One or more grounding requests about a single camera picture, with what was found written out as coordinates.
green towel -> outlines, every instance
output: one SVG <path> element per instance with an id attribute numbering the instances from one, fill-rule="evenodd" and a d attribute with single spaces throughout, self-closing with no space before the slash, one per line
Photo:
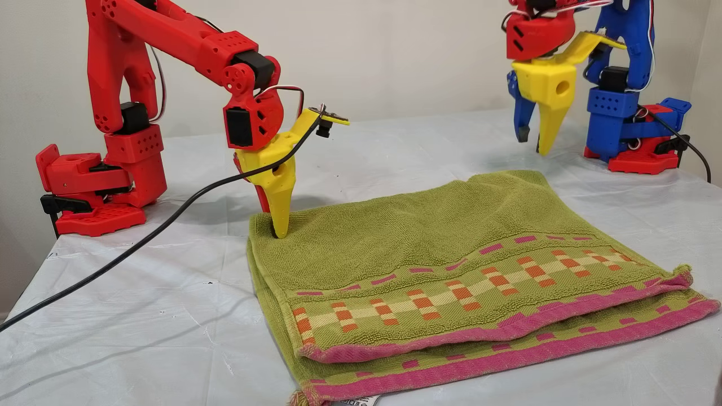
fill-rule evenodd
<path id="1" fill-rule="evenodd" d="M 569 210 L 536 172 L 251 221 L 256 292 L 303 394 L 442 384 L 638 340 L 719 307 Z"/>

towel tag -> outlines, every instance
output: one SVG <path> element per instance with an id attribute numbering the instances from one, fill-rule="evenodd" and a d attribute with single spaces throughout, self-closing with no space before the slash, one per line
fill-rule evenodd
<path id="1" fill-rule="evenodd" d="M 373 406 L 381 395 L 359 397 L 357 399 L 338 400 L 332 406 Z"/>

red robot arm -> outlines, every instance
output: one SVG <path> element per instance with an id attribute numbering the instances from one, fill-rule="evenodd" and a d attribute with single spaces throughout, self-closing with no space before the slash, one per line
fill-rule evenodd
<path id="1" fill-rule="evenodd" d="M 537 17 L 538 12 L 568 6 L 576 0 L 509 0 L 517 6 L 506 25 L 507 59 L 527 61 L 554 53 L 574 37 L 574 11 L 554 18 Z"/>
<path id="2" fill-rule="evenodd" d="M 56 234 L 98 236 L 145 222 L 142 207 L 167 188 L 160 152 L 155 74 L 146 44 L 193 66 L 231 93 L 224 107 L 230 148 L 259 150 L 277 134 L 283 106 L 278 61 L 237 31 L 222 33 L 169 0 L 86 0 L 90 27 L 88 80 L 96 127 L 108 154 L 59 155 L 54 144 L 36 157 L 43 209 Z M 131 102 L 121 104 L 123 79 Z M 263 202 L 262 191 L 259 197 Z M 56 213 L 63 212 L 60 219 Z"/>

white plastic sheet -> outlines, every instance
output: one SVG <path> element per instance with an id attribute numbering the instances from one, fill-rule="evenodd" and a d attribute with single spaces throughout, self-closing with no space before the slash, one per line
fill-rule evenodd
<path id="1" fill-rule="evenodd" d="M 610 173 L 580 156 L 585 129 L 571 123 L 540 157 L 533 142 L 516 143 L 510 126 L 510 111 L 488 111 L 334 127 L 330 140 L 311 138 L 299 152 L 293 208 L 540 170 L 593 225 L 666 269 L 690 263 L 695 288 L 722 298 L 722 189 L 677 170 Z M 169 189 L 148 208 L 148 223 L 100 238 L 62 236 L 11 316 L 94 272 L 195 190 L 235 173 L 221 134 L 165 144 Z M 0 405 L 284 405 L 296 386 L 245 260 L 257 210 L 246 182 L 213 191 L 107 275 L 0 334 Z M 721 328 L 715 315 L 640 342 L 385 395 L 377 406 L 711 405 Z"/>

yellow 3d-printed part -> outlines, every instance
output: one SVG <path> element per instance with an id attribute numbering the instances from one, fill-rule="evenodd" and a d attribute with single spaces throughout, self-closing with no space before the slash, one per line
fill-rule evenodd
<path id="1" fill-rule="evenodd" d="M 244 172 L 270 165 L 286 156 L 301 137 L 306 134 L 318 118 L 319 112 L 305 109 L 296 120 L 291 131 L 276 135 L 267 146 L 256 150 L 236 150 L 240 167 Z M 323 121 L 349 125 L 349 122 L 336 116 L 323 115 Z M 249 176 L 248 180 L 263 188 L 269 203 L 276 237 L 285 238 L 288 234 L 288 214 L 291 211 L 291 194 L 296 184 L 296 161 L 291 157 L 274 170 L 267 170 Z"/>
<path id="2" fill-rule="evenodd" d="M 564 52 L 551 58 L 514 61 L 521 95 L 539 104 L 539 153 L 546 155 L 557 138 L 562 121 L 574 102 L 576 65 L 589 57 L 599 44 L 627 49 L 622 43 L 596 33 L 579 33 Z"/>

